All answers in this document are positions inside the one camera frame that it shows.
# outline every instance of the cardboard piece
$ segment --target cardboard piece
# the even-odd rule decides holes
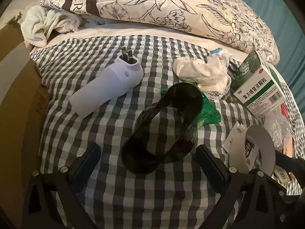
[[[260,119],[286,101],[268,65],[252,50],[232,81],[234,95]]]
[[[0,207],[21,228],[25,190],[39,169],[49,94],[17,22],[0,30],[0,48]]]

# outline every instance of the black clamp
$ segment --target black clamp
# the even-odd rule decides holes
[[[24,201],[22,228],[67,229],[54,203],[52,191],[56,191],[75,229],[97,229],[75,195],[85,187],[100,157],[100,146],[91,145],[70,167],[49,174],[34,171]]]

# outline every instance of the green plastic wrapper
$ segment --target green plastic wrapper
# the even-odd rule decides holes
[[[165,95],[169,88],[160,89],[161,95]],[[197,129],[200,129],[203,125],[210,125],[219,123],[221,120],[219,111],[213,106],[213,104],[208,100],[204,93],[202,93],[203,106],[201,113],[196,118]]]

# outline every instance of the metal screw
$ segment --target metal screw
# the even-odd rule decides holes
[[[63,167],[61,167],[60,168],[60,170],[59,170],[60,172],[62,172],[62,173],[65,173],[65,172],[67,172],[68,171],[68,167],[66,167],[66,166],[63,166]]]
[[[32,176],[36,177],[36,176],[38,176],[38,174],[39,174],[39,171],[38,170],[34,170],[33,173],[32,173]]]
[[[280,216],[280,221],[281,221],[281,222],[284,222],[285,219],[286,219],[286,216],[285,216],[284,214],[281,214],[281,216]]]
[[[232,172],[232,173],[236,173],[237,172],[237,169],[235,167],[230,167],[229,168],[229,171]]]
[[[263,177],[263,176],[264,176],[264,172],[262,172],[262,171],[258,171],[257,174],[258,174],[260,177]]]

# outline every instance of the crumpled white cloth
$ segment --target crumpled white cloth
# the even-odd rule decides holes
[[[76,32],[80,26],[93,27],[99,24],[104,24],[103,18],[93,15],[83,17],[57,9],[33,6],[27,11],[20,27],[25,41],[34,46],[45,47],[53,30],[59,33]]]
[[[230,57],[232,56],[233,54],[229,53],[227,49],[217,48],[215,50],[210,51],[206,59],[209,60],[210,58],[219,57],[219,59],[223,59],[226,62],[226,67],[228,68]]]
[[[231,78],[223,59],[201,59],[181,57],[174,60],[173,71],[182,80],[196,82],[198,88],[210,100],[221,99],[230,89]]]

